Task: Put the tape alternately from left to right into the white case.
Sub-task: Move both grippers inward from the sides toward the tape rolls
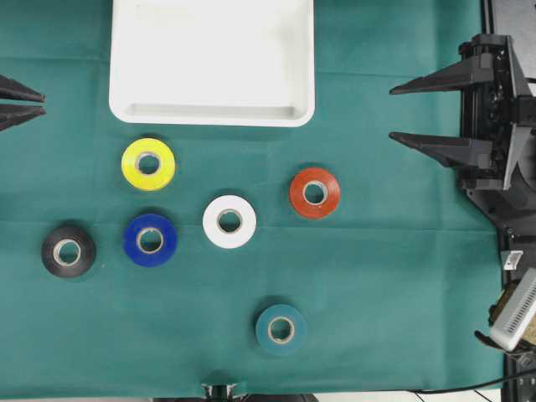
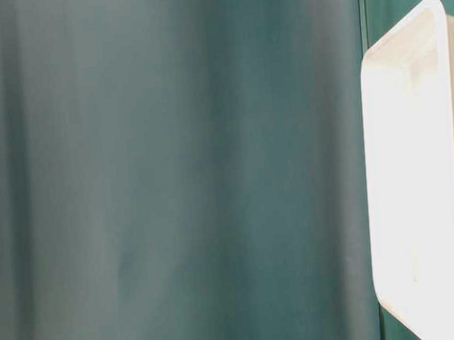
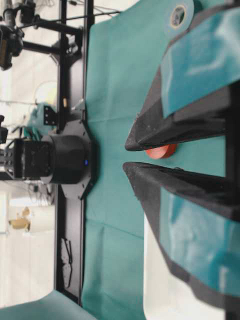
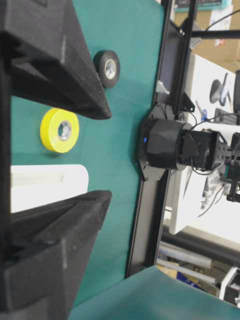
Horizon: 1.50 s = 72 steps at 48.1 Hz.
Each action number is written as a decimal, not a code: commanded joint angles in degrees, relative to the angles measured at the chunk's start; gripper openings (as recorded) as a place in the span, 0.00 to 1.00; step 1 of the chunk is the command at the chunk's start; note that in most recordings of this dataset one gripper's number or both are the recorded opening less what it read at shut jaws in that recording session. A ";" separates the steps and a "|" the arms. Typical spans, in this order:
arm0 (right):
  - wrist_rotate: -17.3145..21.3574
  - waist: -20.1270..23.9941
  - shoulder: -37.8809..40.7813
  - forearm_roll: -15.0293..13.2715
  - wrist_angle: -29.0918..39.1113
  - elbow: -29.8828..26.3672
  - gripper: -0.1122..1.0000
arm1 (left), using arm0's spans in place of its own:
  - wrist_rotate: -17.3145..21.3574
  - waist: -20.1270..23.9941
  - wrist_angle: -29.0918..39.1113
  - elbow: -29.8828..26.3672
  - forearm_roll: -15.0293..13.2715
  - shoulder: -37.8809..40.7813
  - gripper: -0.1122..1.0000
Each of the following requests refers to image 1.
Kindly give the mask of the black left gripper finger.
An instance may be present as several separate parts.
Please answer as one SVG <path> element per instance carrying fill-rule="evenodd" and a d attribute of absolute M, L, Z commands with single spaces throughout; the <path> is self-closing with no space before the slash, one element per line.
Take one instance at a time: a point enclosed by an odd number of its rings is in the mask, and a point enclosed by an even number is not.
<path fill-rule="evenodd" d="M 46 114 L 42 106 L 0 105 L 0 130 L 20 125 Z"/>
<path fill-rule="evenodd" d="M 45 96 L 16 80 L 0 75 L 0 98 L 18 101 L 45 102 Z"/>

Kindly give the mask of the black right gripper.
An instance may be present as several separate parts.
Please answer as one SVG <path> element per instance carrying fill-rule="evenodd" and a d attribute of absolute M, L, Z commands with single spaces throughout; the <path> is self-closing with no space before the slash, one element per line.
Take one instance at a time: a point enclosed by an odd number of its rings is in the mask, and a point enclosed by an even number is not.
<path fill-rule="evenodd" d="M 514 168 L 528 140 L 517 116 L 528 84 L 510 35 L 478 34 L 459 47 L 461 61 L 389 91 L 391 95 L 461 90 L 460 137 L 398 131 L 389 138 L 445 168 L 458 168 L 466 188 L 510 189 Z"/>

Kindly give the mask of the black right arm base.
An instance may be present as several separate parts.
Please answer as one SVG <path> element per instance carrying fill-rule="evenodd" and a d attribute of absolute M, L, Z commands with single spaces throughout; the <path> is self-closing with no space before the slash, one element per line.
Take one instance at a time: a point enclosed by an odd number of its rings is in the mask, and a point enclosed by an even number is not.
<path fill-rule="evenodd" d="M 531 188 L 467 190 L 466 195 L 500 232 L 515 237 L 535 236 L 535 191 Z"/>

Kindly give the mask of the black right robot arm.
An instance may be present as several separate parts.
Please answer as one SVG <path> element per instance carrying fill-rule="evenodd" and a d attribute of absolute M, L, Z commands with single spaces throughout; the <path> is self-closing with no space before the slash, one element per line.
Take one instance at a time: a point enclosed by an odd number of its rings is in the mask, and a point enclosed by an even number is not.
<path fill-rule="evenodd" d="M 510 189 L 535 130 L 535 97 L 509 35 L 481 33 L 459 47 L 461 60 L 390 90 L 392 95 L 457 91 L 457 137 L 392 131 L 389 137 L 457 171 L 469 190 Z"/>

